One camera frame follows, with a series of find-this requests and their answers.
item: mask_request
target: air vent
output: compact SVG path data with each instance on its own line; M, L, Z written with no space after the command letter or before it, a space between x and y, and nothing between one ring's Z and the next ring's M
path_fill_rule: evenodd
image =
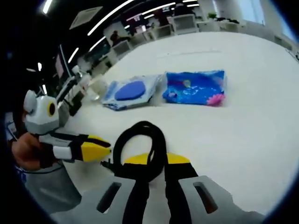
M78 27L84 23L89 22L103 7L96 7L96 8L89 8L79 12L74 19L73 23L71 24L70 29Z

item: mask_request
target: ceiling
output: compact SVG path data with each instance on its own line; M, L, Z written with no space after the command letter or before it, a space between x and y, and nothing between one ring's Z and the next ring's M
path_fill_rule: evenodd
M76 57L85 54L92 45L103 37L103 29L113 21L122 21L138 13L171 3L174 0L134 0L102 23L90 36L87 33L105 15L121 5L126 0L52 0L48 13L43 14L42 0L32 1L26 19L24 8L18 9L21 14L14 31L13 45L18 42L17 49L22 56L26 68L37 69L37 62L53 64L52 58L57 55L58 45L62 44L65 57L68 59L76 48ZM88 22L69 30L78 12L103 6L103 8Z

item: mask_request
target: pink object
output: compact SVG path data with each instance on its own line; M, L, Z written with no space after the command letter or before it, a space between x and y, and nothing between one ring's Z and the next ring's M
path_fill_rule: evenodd
M216 94L216 95L213 95L212 97L210 97L206 101L206 104L207 105L218 105L219 103L222 102L222 100L224 100L224 98L225 98L224 94Z

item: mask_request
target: white robot part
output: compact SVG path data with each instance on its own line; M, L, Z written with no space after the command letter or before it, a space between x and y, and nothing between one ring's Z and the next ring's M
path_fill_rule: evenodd
M41 96L35 99L36 106L34 103L26 103L27 109L31 111L26 115L27 130L32 134L43 135L58 128L59 114L56 99L50 96Z
M24 110L28 113L32 113L37 106L36 93L32 90L28 90L24 99Z

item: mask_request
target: potted plant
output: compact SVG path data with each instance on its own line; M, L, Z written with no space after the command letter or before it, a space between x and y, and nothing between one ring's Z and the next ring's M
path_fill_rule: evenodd
M208 13L208 16L207 16L207 17L214 20L214 19L217 17L217 14L214 13L214 12L211 12L211 13Z

